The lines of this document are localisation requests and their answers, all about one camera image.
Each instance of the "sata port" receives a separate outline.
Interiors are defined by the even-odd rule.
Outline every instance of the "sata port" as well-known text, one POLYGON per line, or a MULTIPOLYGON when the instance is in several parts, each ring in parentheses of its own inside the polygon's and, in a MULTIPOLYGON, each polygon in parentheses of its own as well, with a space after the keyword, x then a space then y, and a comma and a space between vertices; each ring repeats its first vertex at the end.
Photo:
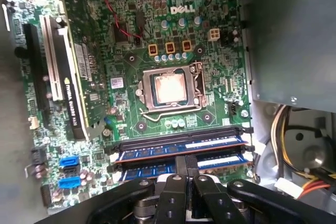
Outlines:
POLYGON ((79 165, 68 166, 63 168, 63 173, 66 177, 74 176, 79 174, 79 165))

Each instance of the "screw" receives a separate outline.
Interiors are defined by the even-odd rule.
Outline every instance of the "screw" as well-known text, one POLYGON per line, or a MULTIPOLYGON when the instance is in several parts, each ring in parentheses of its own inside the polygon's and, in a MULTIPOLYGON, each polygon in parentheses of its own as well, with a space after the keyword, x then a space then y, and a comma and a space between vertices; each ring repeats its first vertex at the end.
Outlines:
POLYGON ((206 181, 206 180, 208 180, 208 178, 206 176, 200 176, 200 177, 198 177, 198 179, 200 181, 206 181))
POLYGON ((242 110, 242 112, 240 113, 240 115, 241 115, 243 118, 248 118, 248 111, 247 111, 247 110, 242 110))
POLYGON ((148 184, 149 184, 149 182, 146 181, 146 180, 143 180, 143 181, 141 181, 141 182, 139 183, 140 186, 146 186, 146 185, 148 185, 148 184))
POLYGON ((242 182, 240 182, 240 181, 236 181, 236 182, 234 182, 233 183, 236 187, 243 187, 243 183, 242 182))
POLYGON ((296 97, 291 97, 290 101, 292 102, 292 104, 297 104, 298 99, 296 97))
POLYGON ((175 175, 173 177, 173 180, 181 180, 181 179, 182 179, 182 177, 180 175, 175 175))
POLYGON ((103 136, 109 136, 109 135, 111 135, 111 131, 109 129, 104 129, 103 136))
POLYGON ((251 170, 248 170, 246 176, 249 178, 254 178, 254 173, 251 170))

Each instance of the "label sticker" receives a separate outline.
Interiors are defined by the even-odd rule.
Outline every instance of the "label sticker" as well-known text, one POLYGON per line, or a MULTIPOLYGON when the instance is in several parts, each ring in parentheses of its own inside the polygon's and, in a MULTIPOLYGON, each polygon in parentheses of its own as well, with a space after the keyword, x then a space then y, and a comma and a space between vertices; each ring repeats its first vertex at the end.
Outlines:
POLYGON ((78 62, 78 69, 79 69, 79 74, 82 78, 88 78, 88 74, 86 72, 86 65, 85 65, 85 60, 84 60, 84 55, 83 55, 83 48, 79 44, 75 44, 75 51, 76 51, 76 56, 77 56, 77 62, 78 62))
POLYGON ((124 87, 124 81, 122 77, 111 78, 111 88, 121 89, 124 87))

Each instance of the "red wire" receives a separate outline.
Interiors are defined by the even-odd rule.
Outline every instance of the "red wire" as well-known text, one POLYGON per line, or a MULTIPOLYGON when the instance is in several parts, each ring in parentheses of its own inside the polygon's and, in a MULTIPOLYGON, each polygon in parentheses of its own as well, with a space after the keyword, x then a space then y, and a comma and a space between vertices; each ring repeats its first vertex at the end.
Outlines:
POLYGON ((109 9, 109 11, 110 11, 111 13, 113 13, 113 16, 114 16, 114 19, 115 19, 115 24, 116 24, 117 28, 119 29, 119 31, 121 31, 123 34, 125 34, 125 35, 128 36, 128 37, 132 37, 132 36, 133 36, 133 37, 136 37, 136 38, 140 38, 140 39, 141 39, 141 36, 139 36, 139 35, 137 35, 137 34, 129 34, 129 33, 126 32, 125 30, 121 29, 121 28, 119 27, 119 22, 118 22, 117 14, 116 14, 116 12, 113 10, 112 6, 110 5, 109 0, 104 0, 104 2, 105 2, 105 4, 106 4, 107 8, 109 9))

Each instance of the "black plastic bracket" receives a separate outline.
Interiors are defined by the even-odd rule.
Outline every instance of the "black plastic bracket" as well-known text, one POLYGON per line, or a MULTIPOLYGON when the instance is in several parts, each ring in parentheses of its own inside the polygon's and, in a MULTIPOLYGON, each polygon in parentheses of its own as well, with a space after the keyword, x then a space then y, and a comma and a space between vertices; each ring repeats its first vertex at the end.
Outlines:
POLYGON ((336 223, 336 216, 243 179, 227 184, 230 196, 269 218, 268 223, 336 223))
POLYGON ((120 223, 133 211, 134 204, 153 195, 154 189, 152 181, 135 179, 49 216, 37 224, 120 223))
POLYGON ((215 182, 205 175, 198 175, 193 179, 194 201, 193 209, 204 206, 215 223, 246 223, 244 216, 232 202, 227 193, 221 191, 215 182))
POLYGON ((174 174, 168 177, 166 186, 160 194, 160 200, 153 223, 185 223, 187 177, 174 174))

